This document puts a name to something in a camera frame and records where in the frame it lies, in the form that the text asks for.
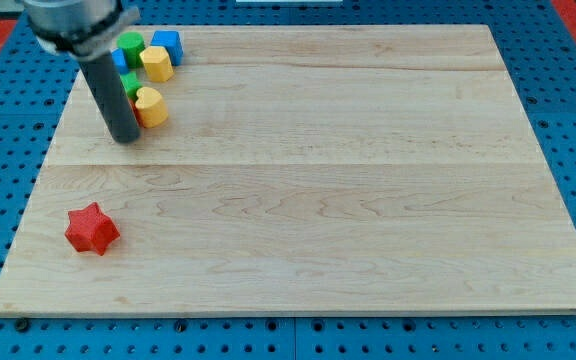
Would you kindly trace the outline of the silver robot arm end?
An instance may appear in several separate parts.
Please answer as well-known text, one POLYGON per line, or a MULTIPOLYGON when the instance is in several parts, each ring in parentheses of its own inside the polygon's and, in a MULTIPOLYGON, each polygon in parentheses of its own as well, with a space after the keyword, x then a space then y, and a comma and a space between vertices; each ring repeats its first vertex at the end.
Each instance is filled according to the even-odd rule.
POLYGON ((141 15, 120 0, 21 0, 39 45, 53 55, 91 61, 141 15))

